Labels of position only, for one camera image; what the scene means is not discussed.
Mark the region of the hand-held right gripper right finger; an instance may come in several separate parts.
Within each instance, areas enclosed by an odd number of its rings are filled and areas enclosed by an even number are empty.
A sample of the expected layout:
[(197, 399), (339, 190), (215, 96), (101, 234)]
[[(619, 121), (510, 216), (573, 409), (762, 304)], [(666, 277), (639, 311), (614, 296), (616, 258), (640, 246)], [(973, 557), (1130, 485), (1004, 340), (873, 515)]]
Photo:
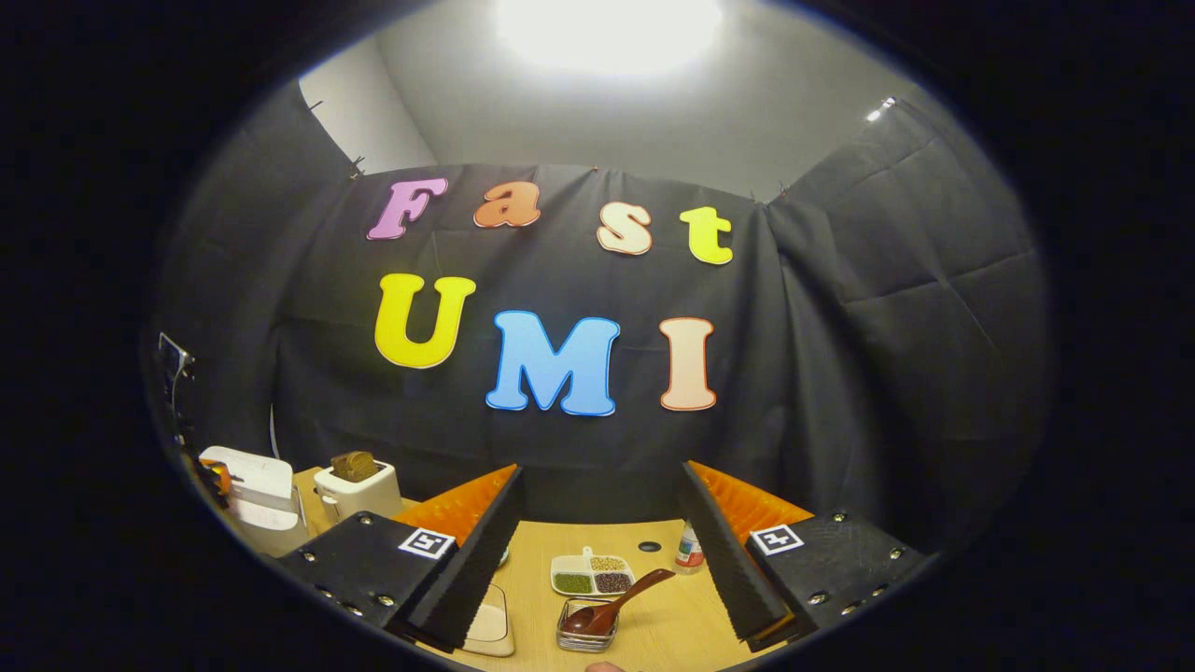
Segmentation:
[(854, 511), (811, 514), (698, 462), (682, 464), (679, 507), (750, 650), (853, 621), (927, 558)]

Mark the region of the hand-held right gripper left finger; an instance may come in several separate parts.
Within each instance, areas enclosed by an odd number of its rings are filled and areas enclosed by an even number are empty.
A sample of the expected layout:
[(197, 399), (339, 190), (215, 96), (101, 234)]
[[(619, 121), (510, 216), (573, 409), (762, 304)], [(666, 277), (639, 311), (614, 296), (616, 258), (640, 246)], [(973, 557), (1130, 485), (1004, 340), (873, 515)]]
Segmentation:
[(523, 514), (517, 464), (393, 515), (358, 511), (274, 562), (350, 621), (456, 650)]

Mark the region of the white rice cooker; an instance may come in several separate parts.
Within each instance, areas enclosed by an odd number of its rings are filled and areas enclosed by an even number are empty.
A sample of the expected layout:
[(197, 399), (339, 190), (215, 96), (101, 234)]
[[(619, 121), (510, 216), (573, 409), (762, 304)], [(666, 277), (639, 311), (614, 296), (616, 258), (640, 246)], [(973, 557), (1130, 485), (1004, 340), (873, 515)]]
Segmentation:
[(255, 552), (278, 558), (311, 539), (290, 464), (217, 445), (201, 451), (200, 459), (228, 469), (231, 517)]

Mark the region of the clear box of rice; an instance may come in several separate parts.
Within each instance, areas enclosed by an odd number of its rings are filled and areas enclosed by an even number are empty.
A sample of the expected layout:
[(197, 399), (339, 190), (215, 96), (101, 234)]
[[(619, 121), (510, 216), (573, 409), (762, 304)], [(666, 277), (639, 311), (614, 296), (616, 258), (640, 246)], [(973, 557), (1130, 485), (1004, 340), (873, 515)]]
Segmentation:
[(462, 650), (491, 658), (509, 658), (515, 650), (511, 613), (505, 592), (489, 584), (466, 634)]

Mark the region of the brown wooden spoon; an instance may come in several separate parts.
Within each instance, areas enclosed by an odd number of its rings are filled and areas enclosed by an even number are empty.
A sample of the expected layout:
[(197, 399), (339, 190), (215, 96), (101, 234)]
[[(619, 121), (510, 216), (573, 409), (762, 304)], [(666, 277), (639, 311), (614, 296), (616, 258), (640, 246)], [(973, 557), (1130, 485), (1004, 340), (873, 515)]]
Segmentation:
[(652, 588), (656, 584), (675, 578), (675, 572), (664, 568), (649, 572), (645, 578), (631, 584), (618, 599), (598, 605), (598, 607), (577, 609), (564, 618), (559, 631), (572, 637), (606, 637), (613, 631), (615, 618), (623, 612), (624, 604)]

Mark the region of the metal mesh chopstick holder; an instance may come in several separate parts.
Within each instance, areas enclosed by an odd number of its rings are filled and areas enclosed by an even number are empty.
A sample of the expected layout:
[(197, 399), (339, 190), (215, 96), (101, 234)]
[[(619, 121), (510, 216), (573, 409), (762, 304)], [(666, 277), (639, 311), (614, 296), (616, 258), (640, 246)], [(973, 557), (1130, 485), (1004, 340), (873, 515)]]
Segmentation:
[(609, 631), (598, 637), (598, 635), (586, 635), (571, 631), (565, 628), (568, 617), (584, 607), (605, 607), (611, 600), (568, 598), (563, 603), (562, 611), (556, 618), (554, 641), (562, 650), (589, 650), (589, 653), (602, 653), (609, 649), (609, 644), (615, 639), (619, 630), (619, 618), (614, 618)]

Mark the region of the white divided dish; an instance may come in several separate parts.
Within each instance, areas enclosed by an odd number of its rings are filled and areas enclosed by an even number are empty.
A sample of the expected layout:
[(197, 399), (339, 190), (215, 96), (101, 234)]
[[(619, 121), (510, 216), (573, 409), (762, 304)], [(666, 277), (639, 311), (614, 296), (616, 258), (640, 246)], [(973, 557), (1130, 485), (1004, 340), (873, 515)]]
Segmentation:
[[(554, 576), (554, 573), (558, 573), (558, 572), (572, 572), (572, 573), (590, 574), (592, 579), (593, 579), (593, 584), (594, 584), (594, 575), (598, 574), (598, 572), (593, 572), (592, 567), (590, 567), (590, 558), (594, 557), (594, 556), (603, 556), (603, 554), (593, 552), (593, 550), (589, 546), (584, 546), (582, 549), (582, 552), (580, 552), (580, 554), (560, 554), (559, 556), (552, 558), (552, 562), (551, 562), (551, 566), (550, 566), (550, 570), (549, 570), (549, 584), (550, 584), (550, 587), (552, 589), (554, 589), (554, 585), (552, 584), (552, 578)], [(606, 556), (615, 556), (615, 554), (606, 554)], [(631, 578), (635, 579), (635, 582), (636, 582), (637, 578), (633, 574), (633, 570), (632, 570), (631, 567), (629, 567), (629, 570), (626, 573), (629, 573), (631, 575)], [(593, 593), (590, 593), (590, 595), (568, 595), (568, 597), (569, 598), (615, 598), (617, 595), (602, 595), (601, 593), (598, 593), (598, 589), (595, 589), (595, 584), (594, 584), (594, 589), (593, 589)]]

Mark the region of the white toaster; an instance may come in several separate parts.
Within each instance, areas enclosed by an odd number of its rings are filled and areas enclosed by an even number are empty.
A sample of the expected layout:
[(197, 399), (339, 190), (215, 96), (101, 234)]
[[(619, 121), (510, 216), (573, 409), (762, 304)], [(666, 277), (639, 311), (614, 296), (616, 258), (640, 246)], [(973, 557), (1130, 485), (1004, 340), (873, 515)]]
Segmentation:
[(361, 483), (347, 483), (333, 477), (332, 468), (318, 469), (313, 475), (313, 490), (323, 506), (329, 523), (342, 523), (356, 513), (376, 513), (384, 517), (397, 517), (404, 511), (402, 503), (400, 481), (393, 465), (376, 462), (379, 472)]

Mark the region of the black backdrop cloth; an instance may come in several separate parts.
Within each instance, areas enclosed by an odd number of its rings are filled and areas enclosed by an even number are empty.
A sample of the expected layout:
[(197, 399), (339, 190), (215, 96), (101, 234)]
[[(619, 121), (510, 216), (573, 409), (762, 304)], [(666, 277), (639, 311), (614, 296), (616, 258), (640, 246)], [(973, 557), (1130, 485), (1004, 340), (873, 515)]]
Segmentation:
[(182, 209), (141, 335), (202, 448), (363, 450), (424, 500), (517, 464), (529, 523), (678, 517), (700, 462), (923, 552), (1019, 485), (1049, 291), (1011, 184), (926, 88), (771, 203), (606, 167), (338, 175), (257, 114)]

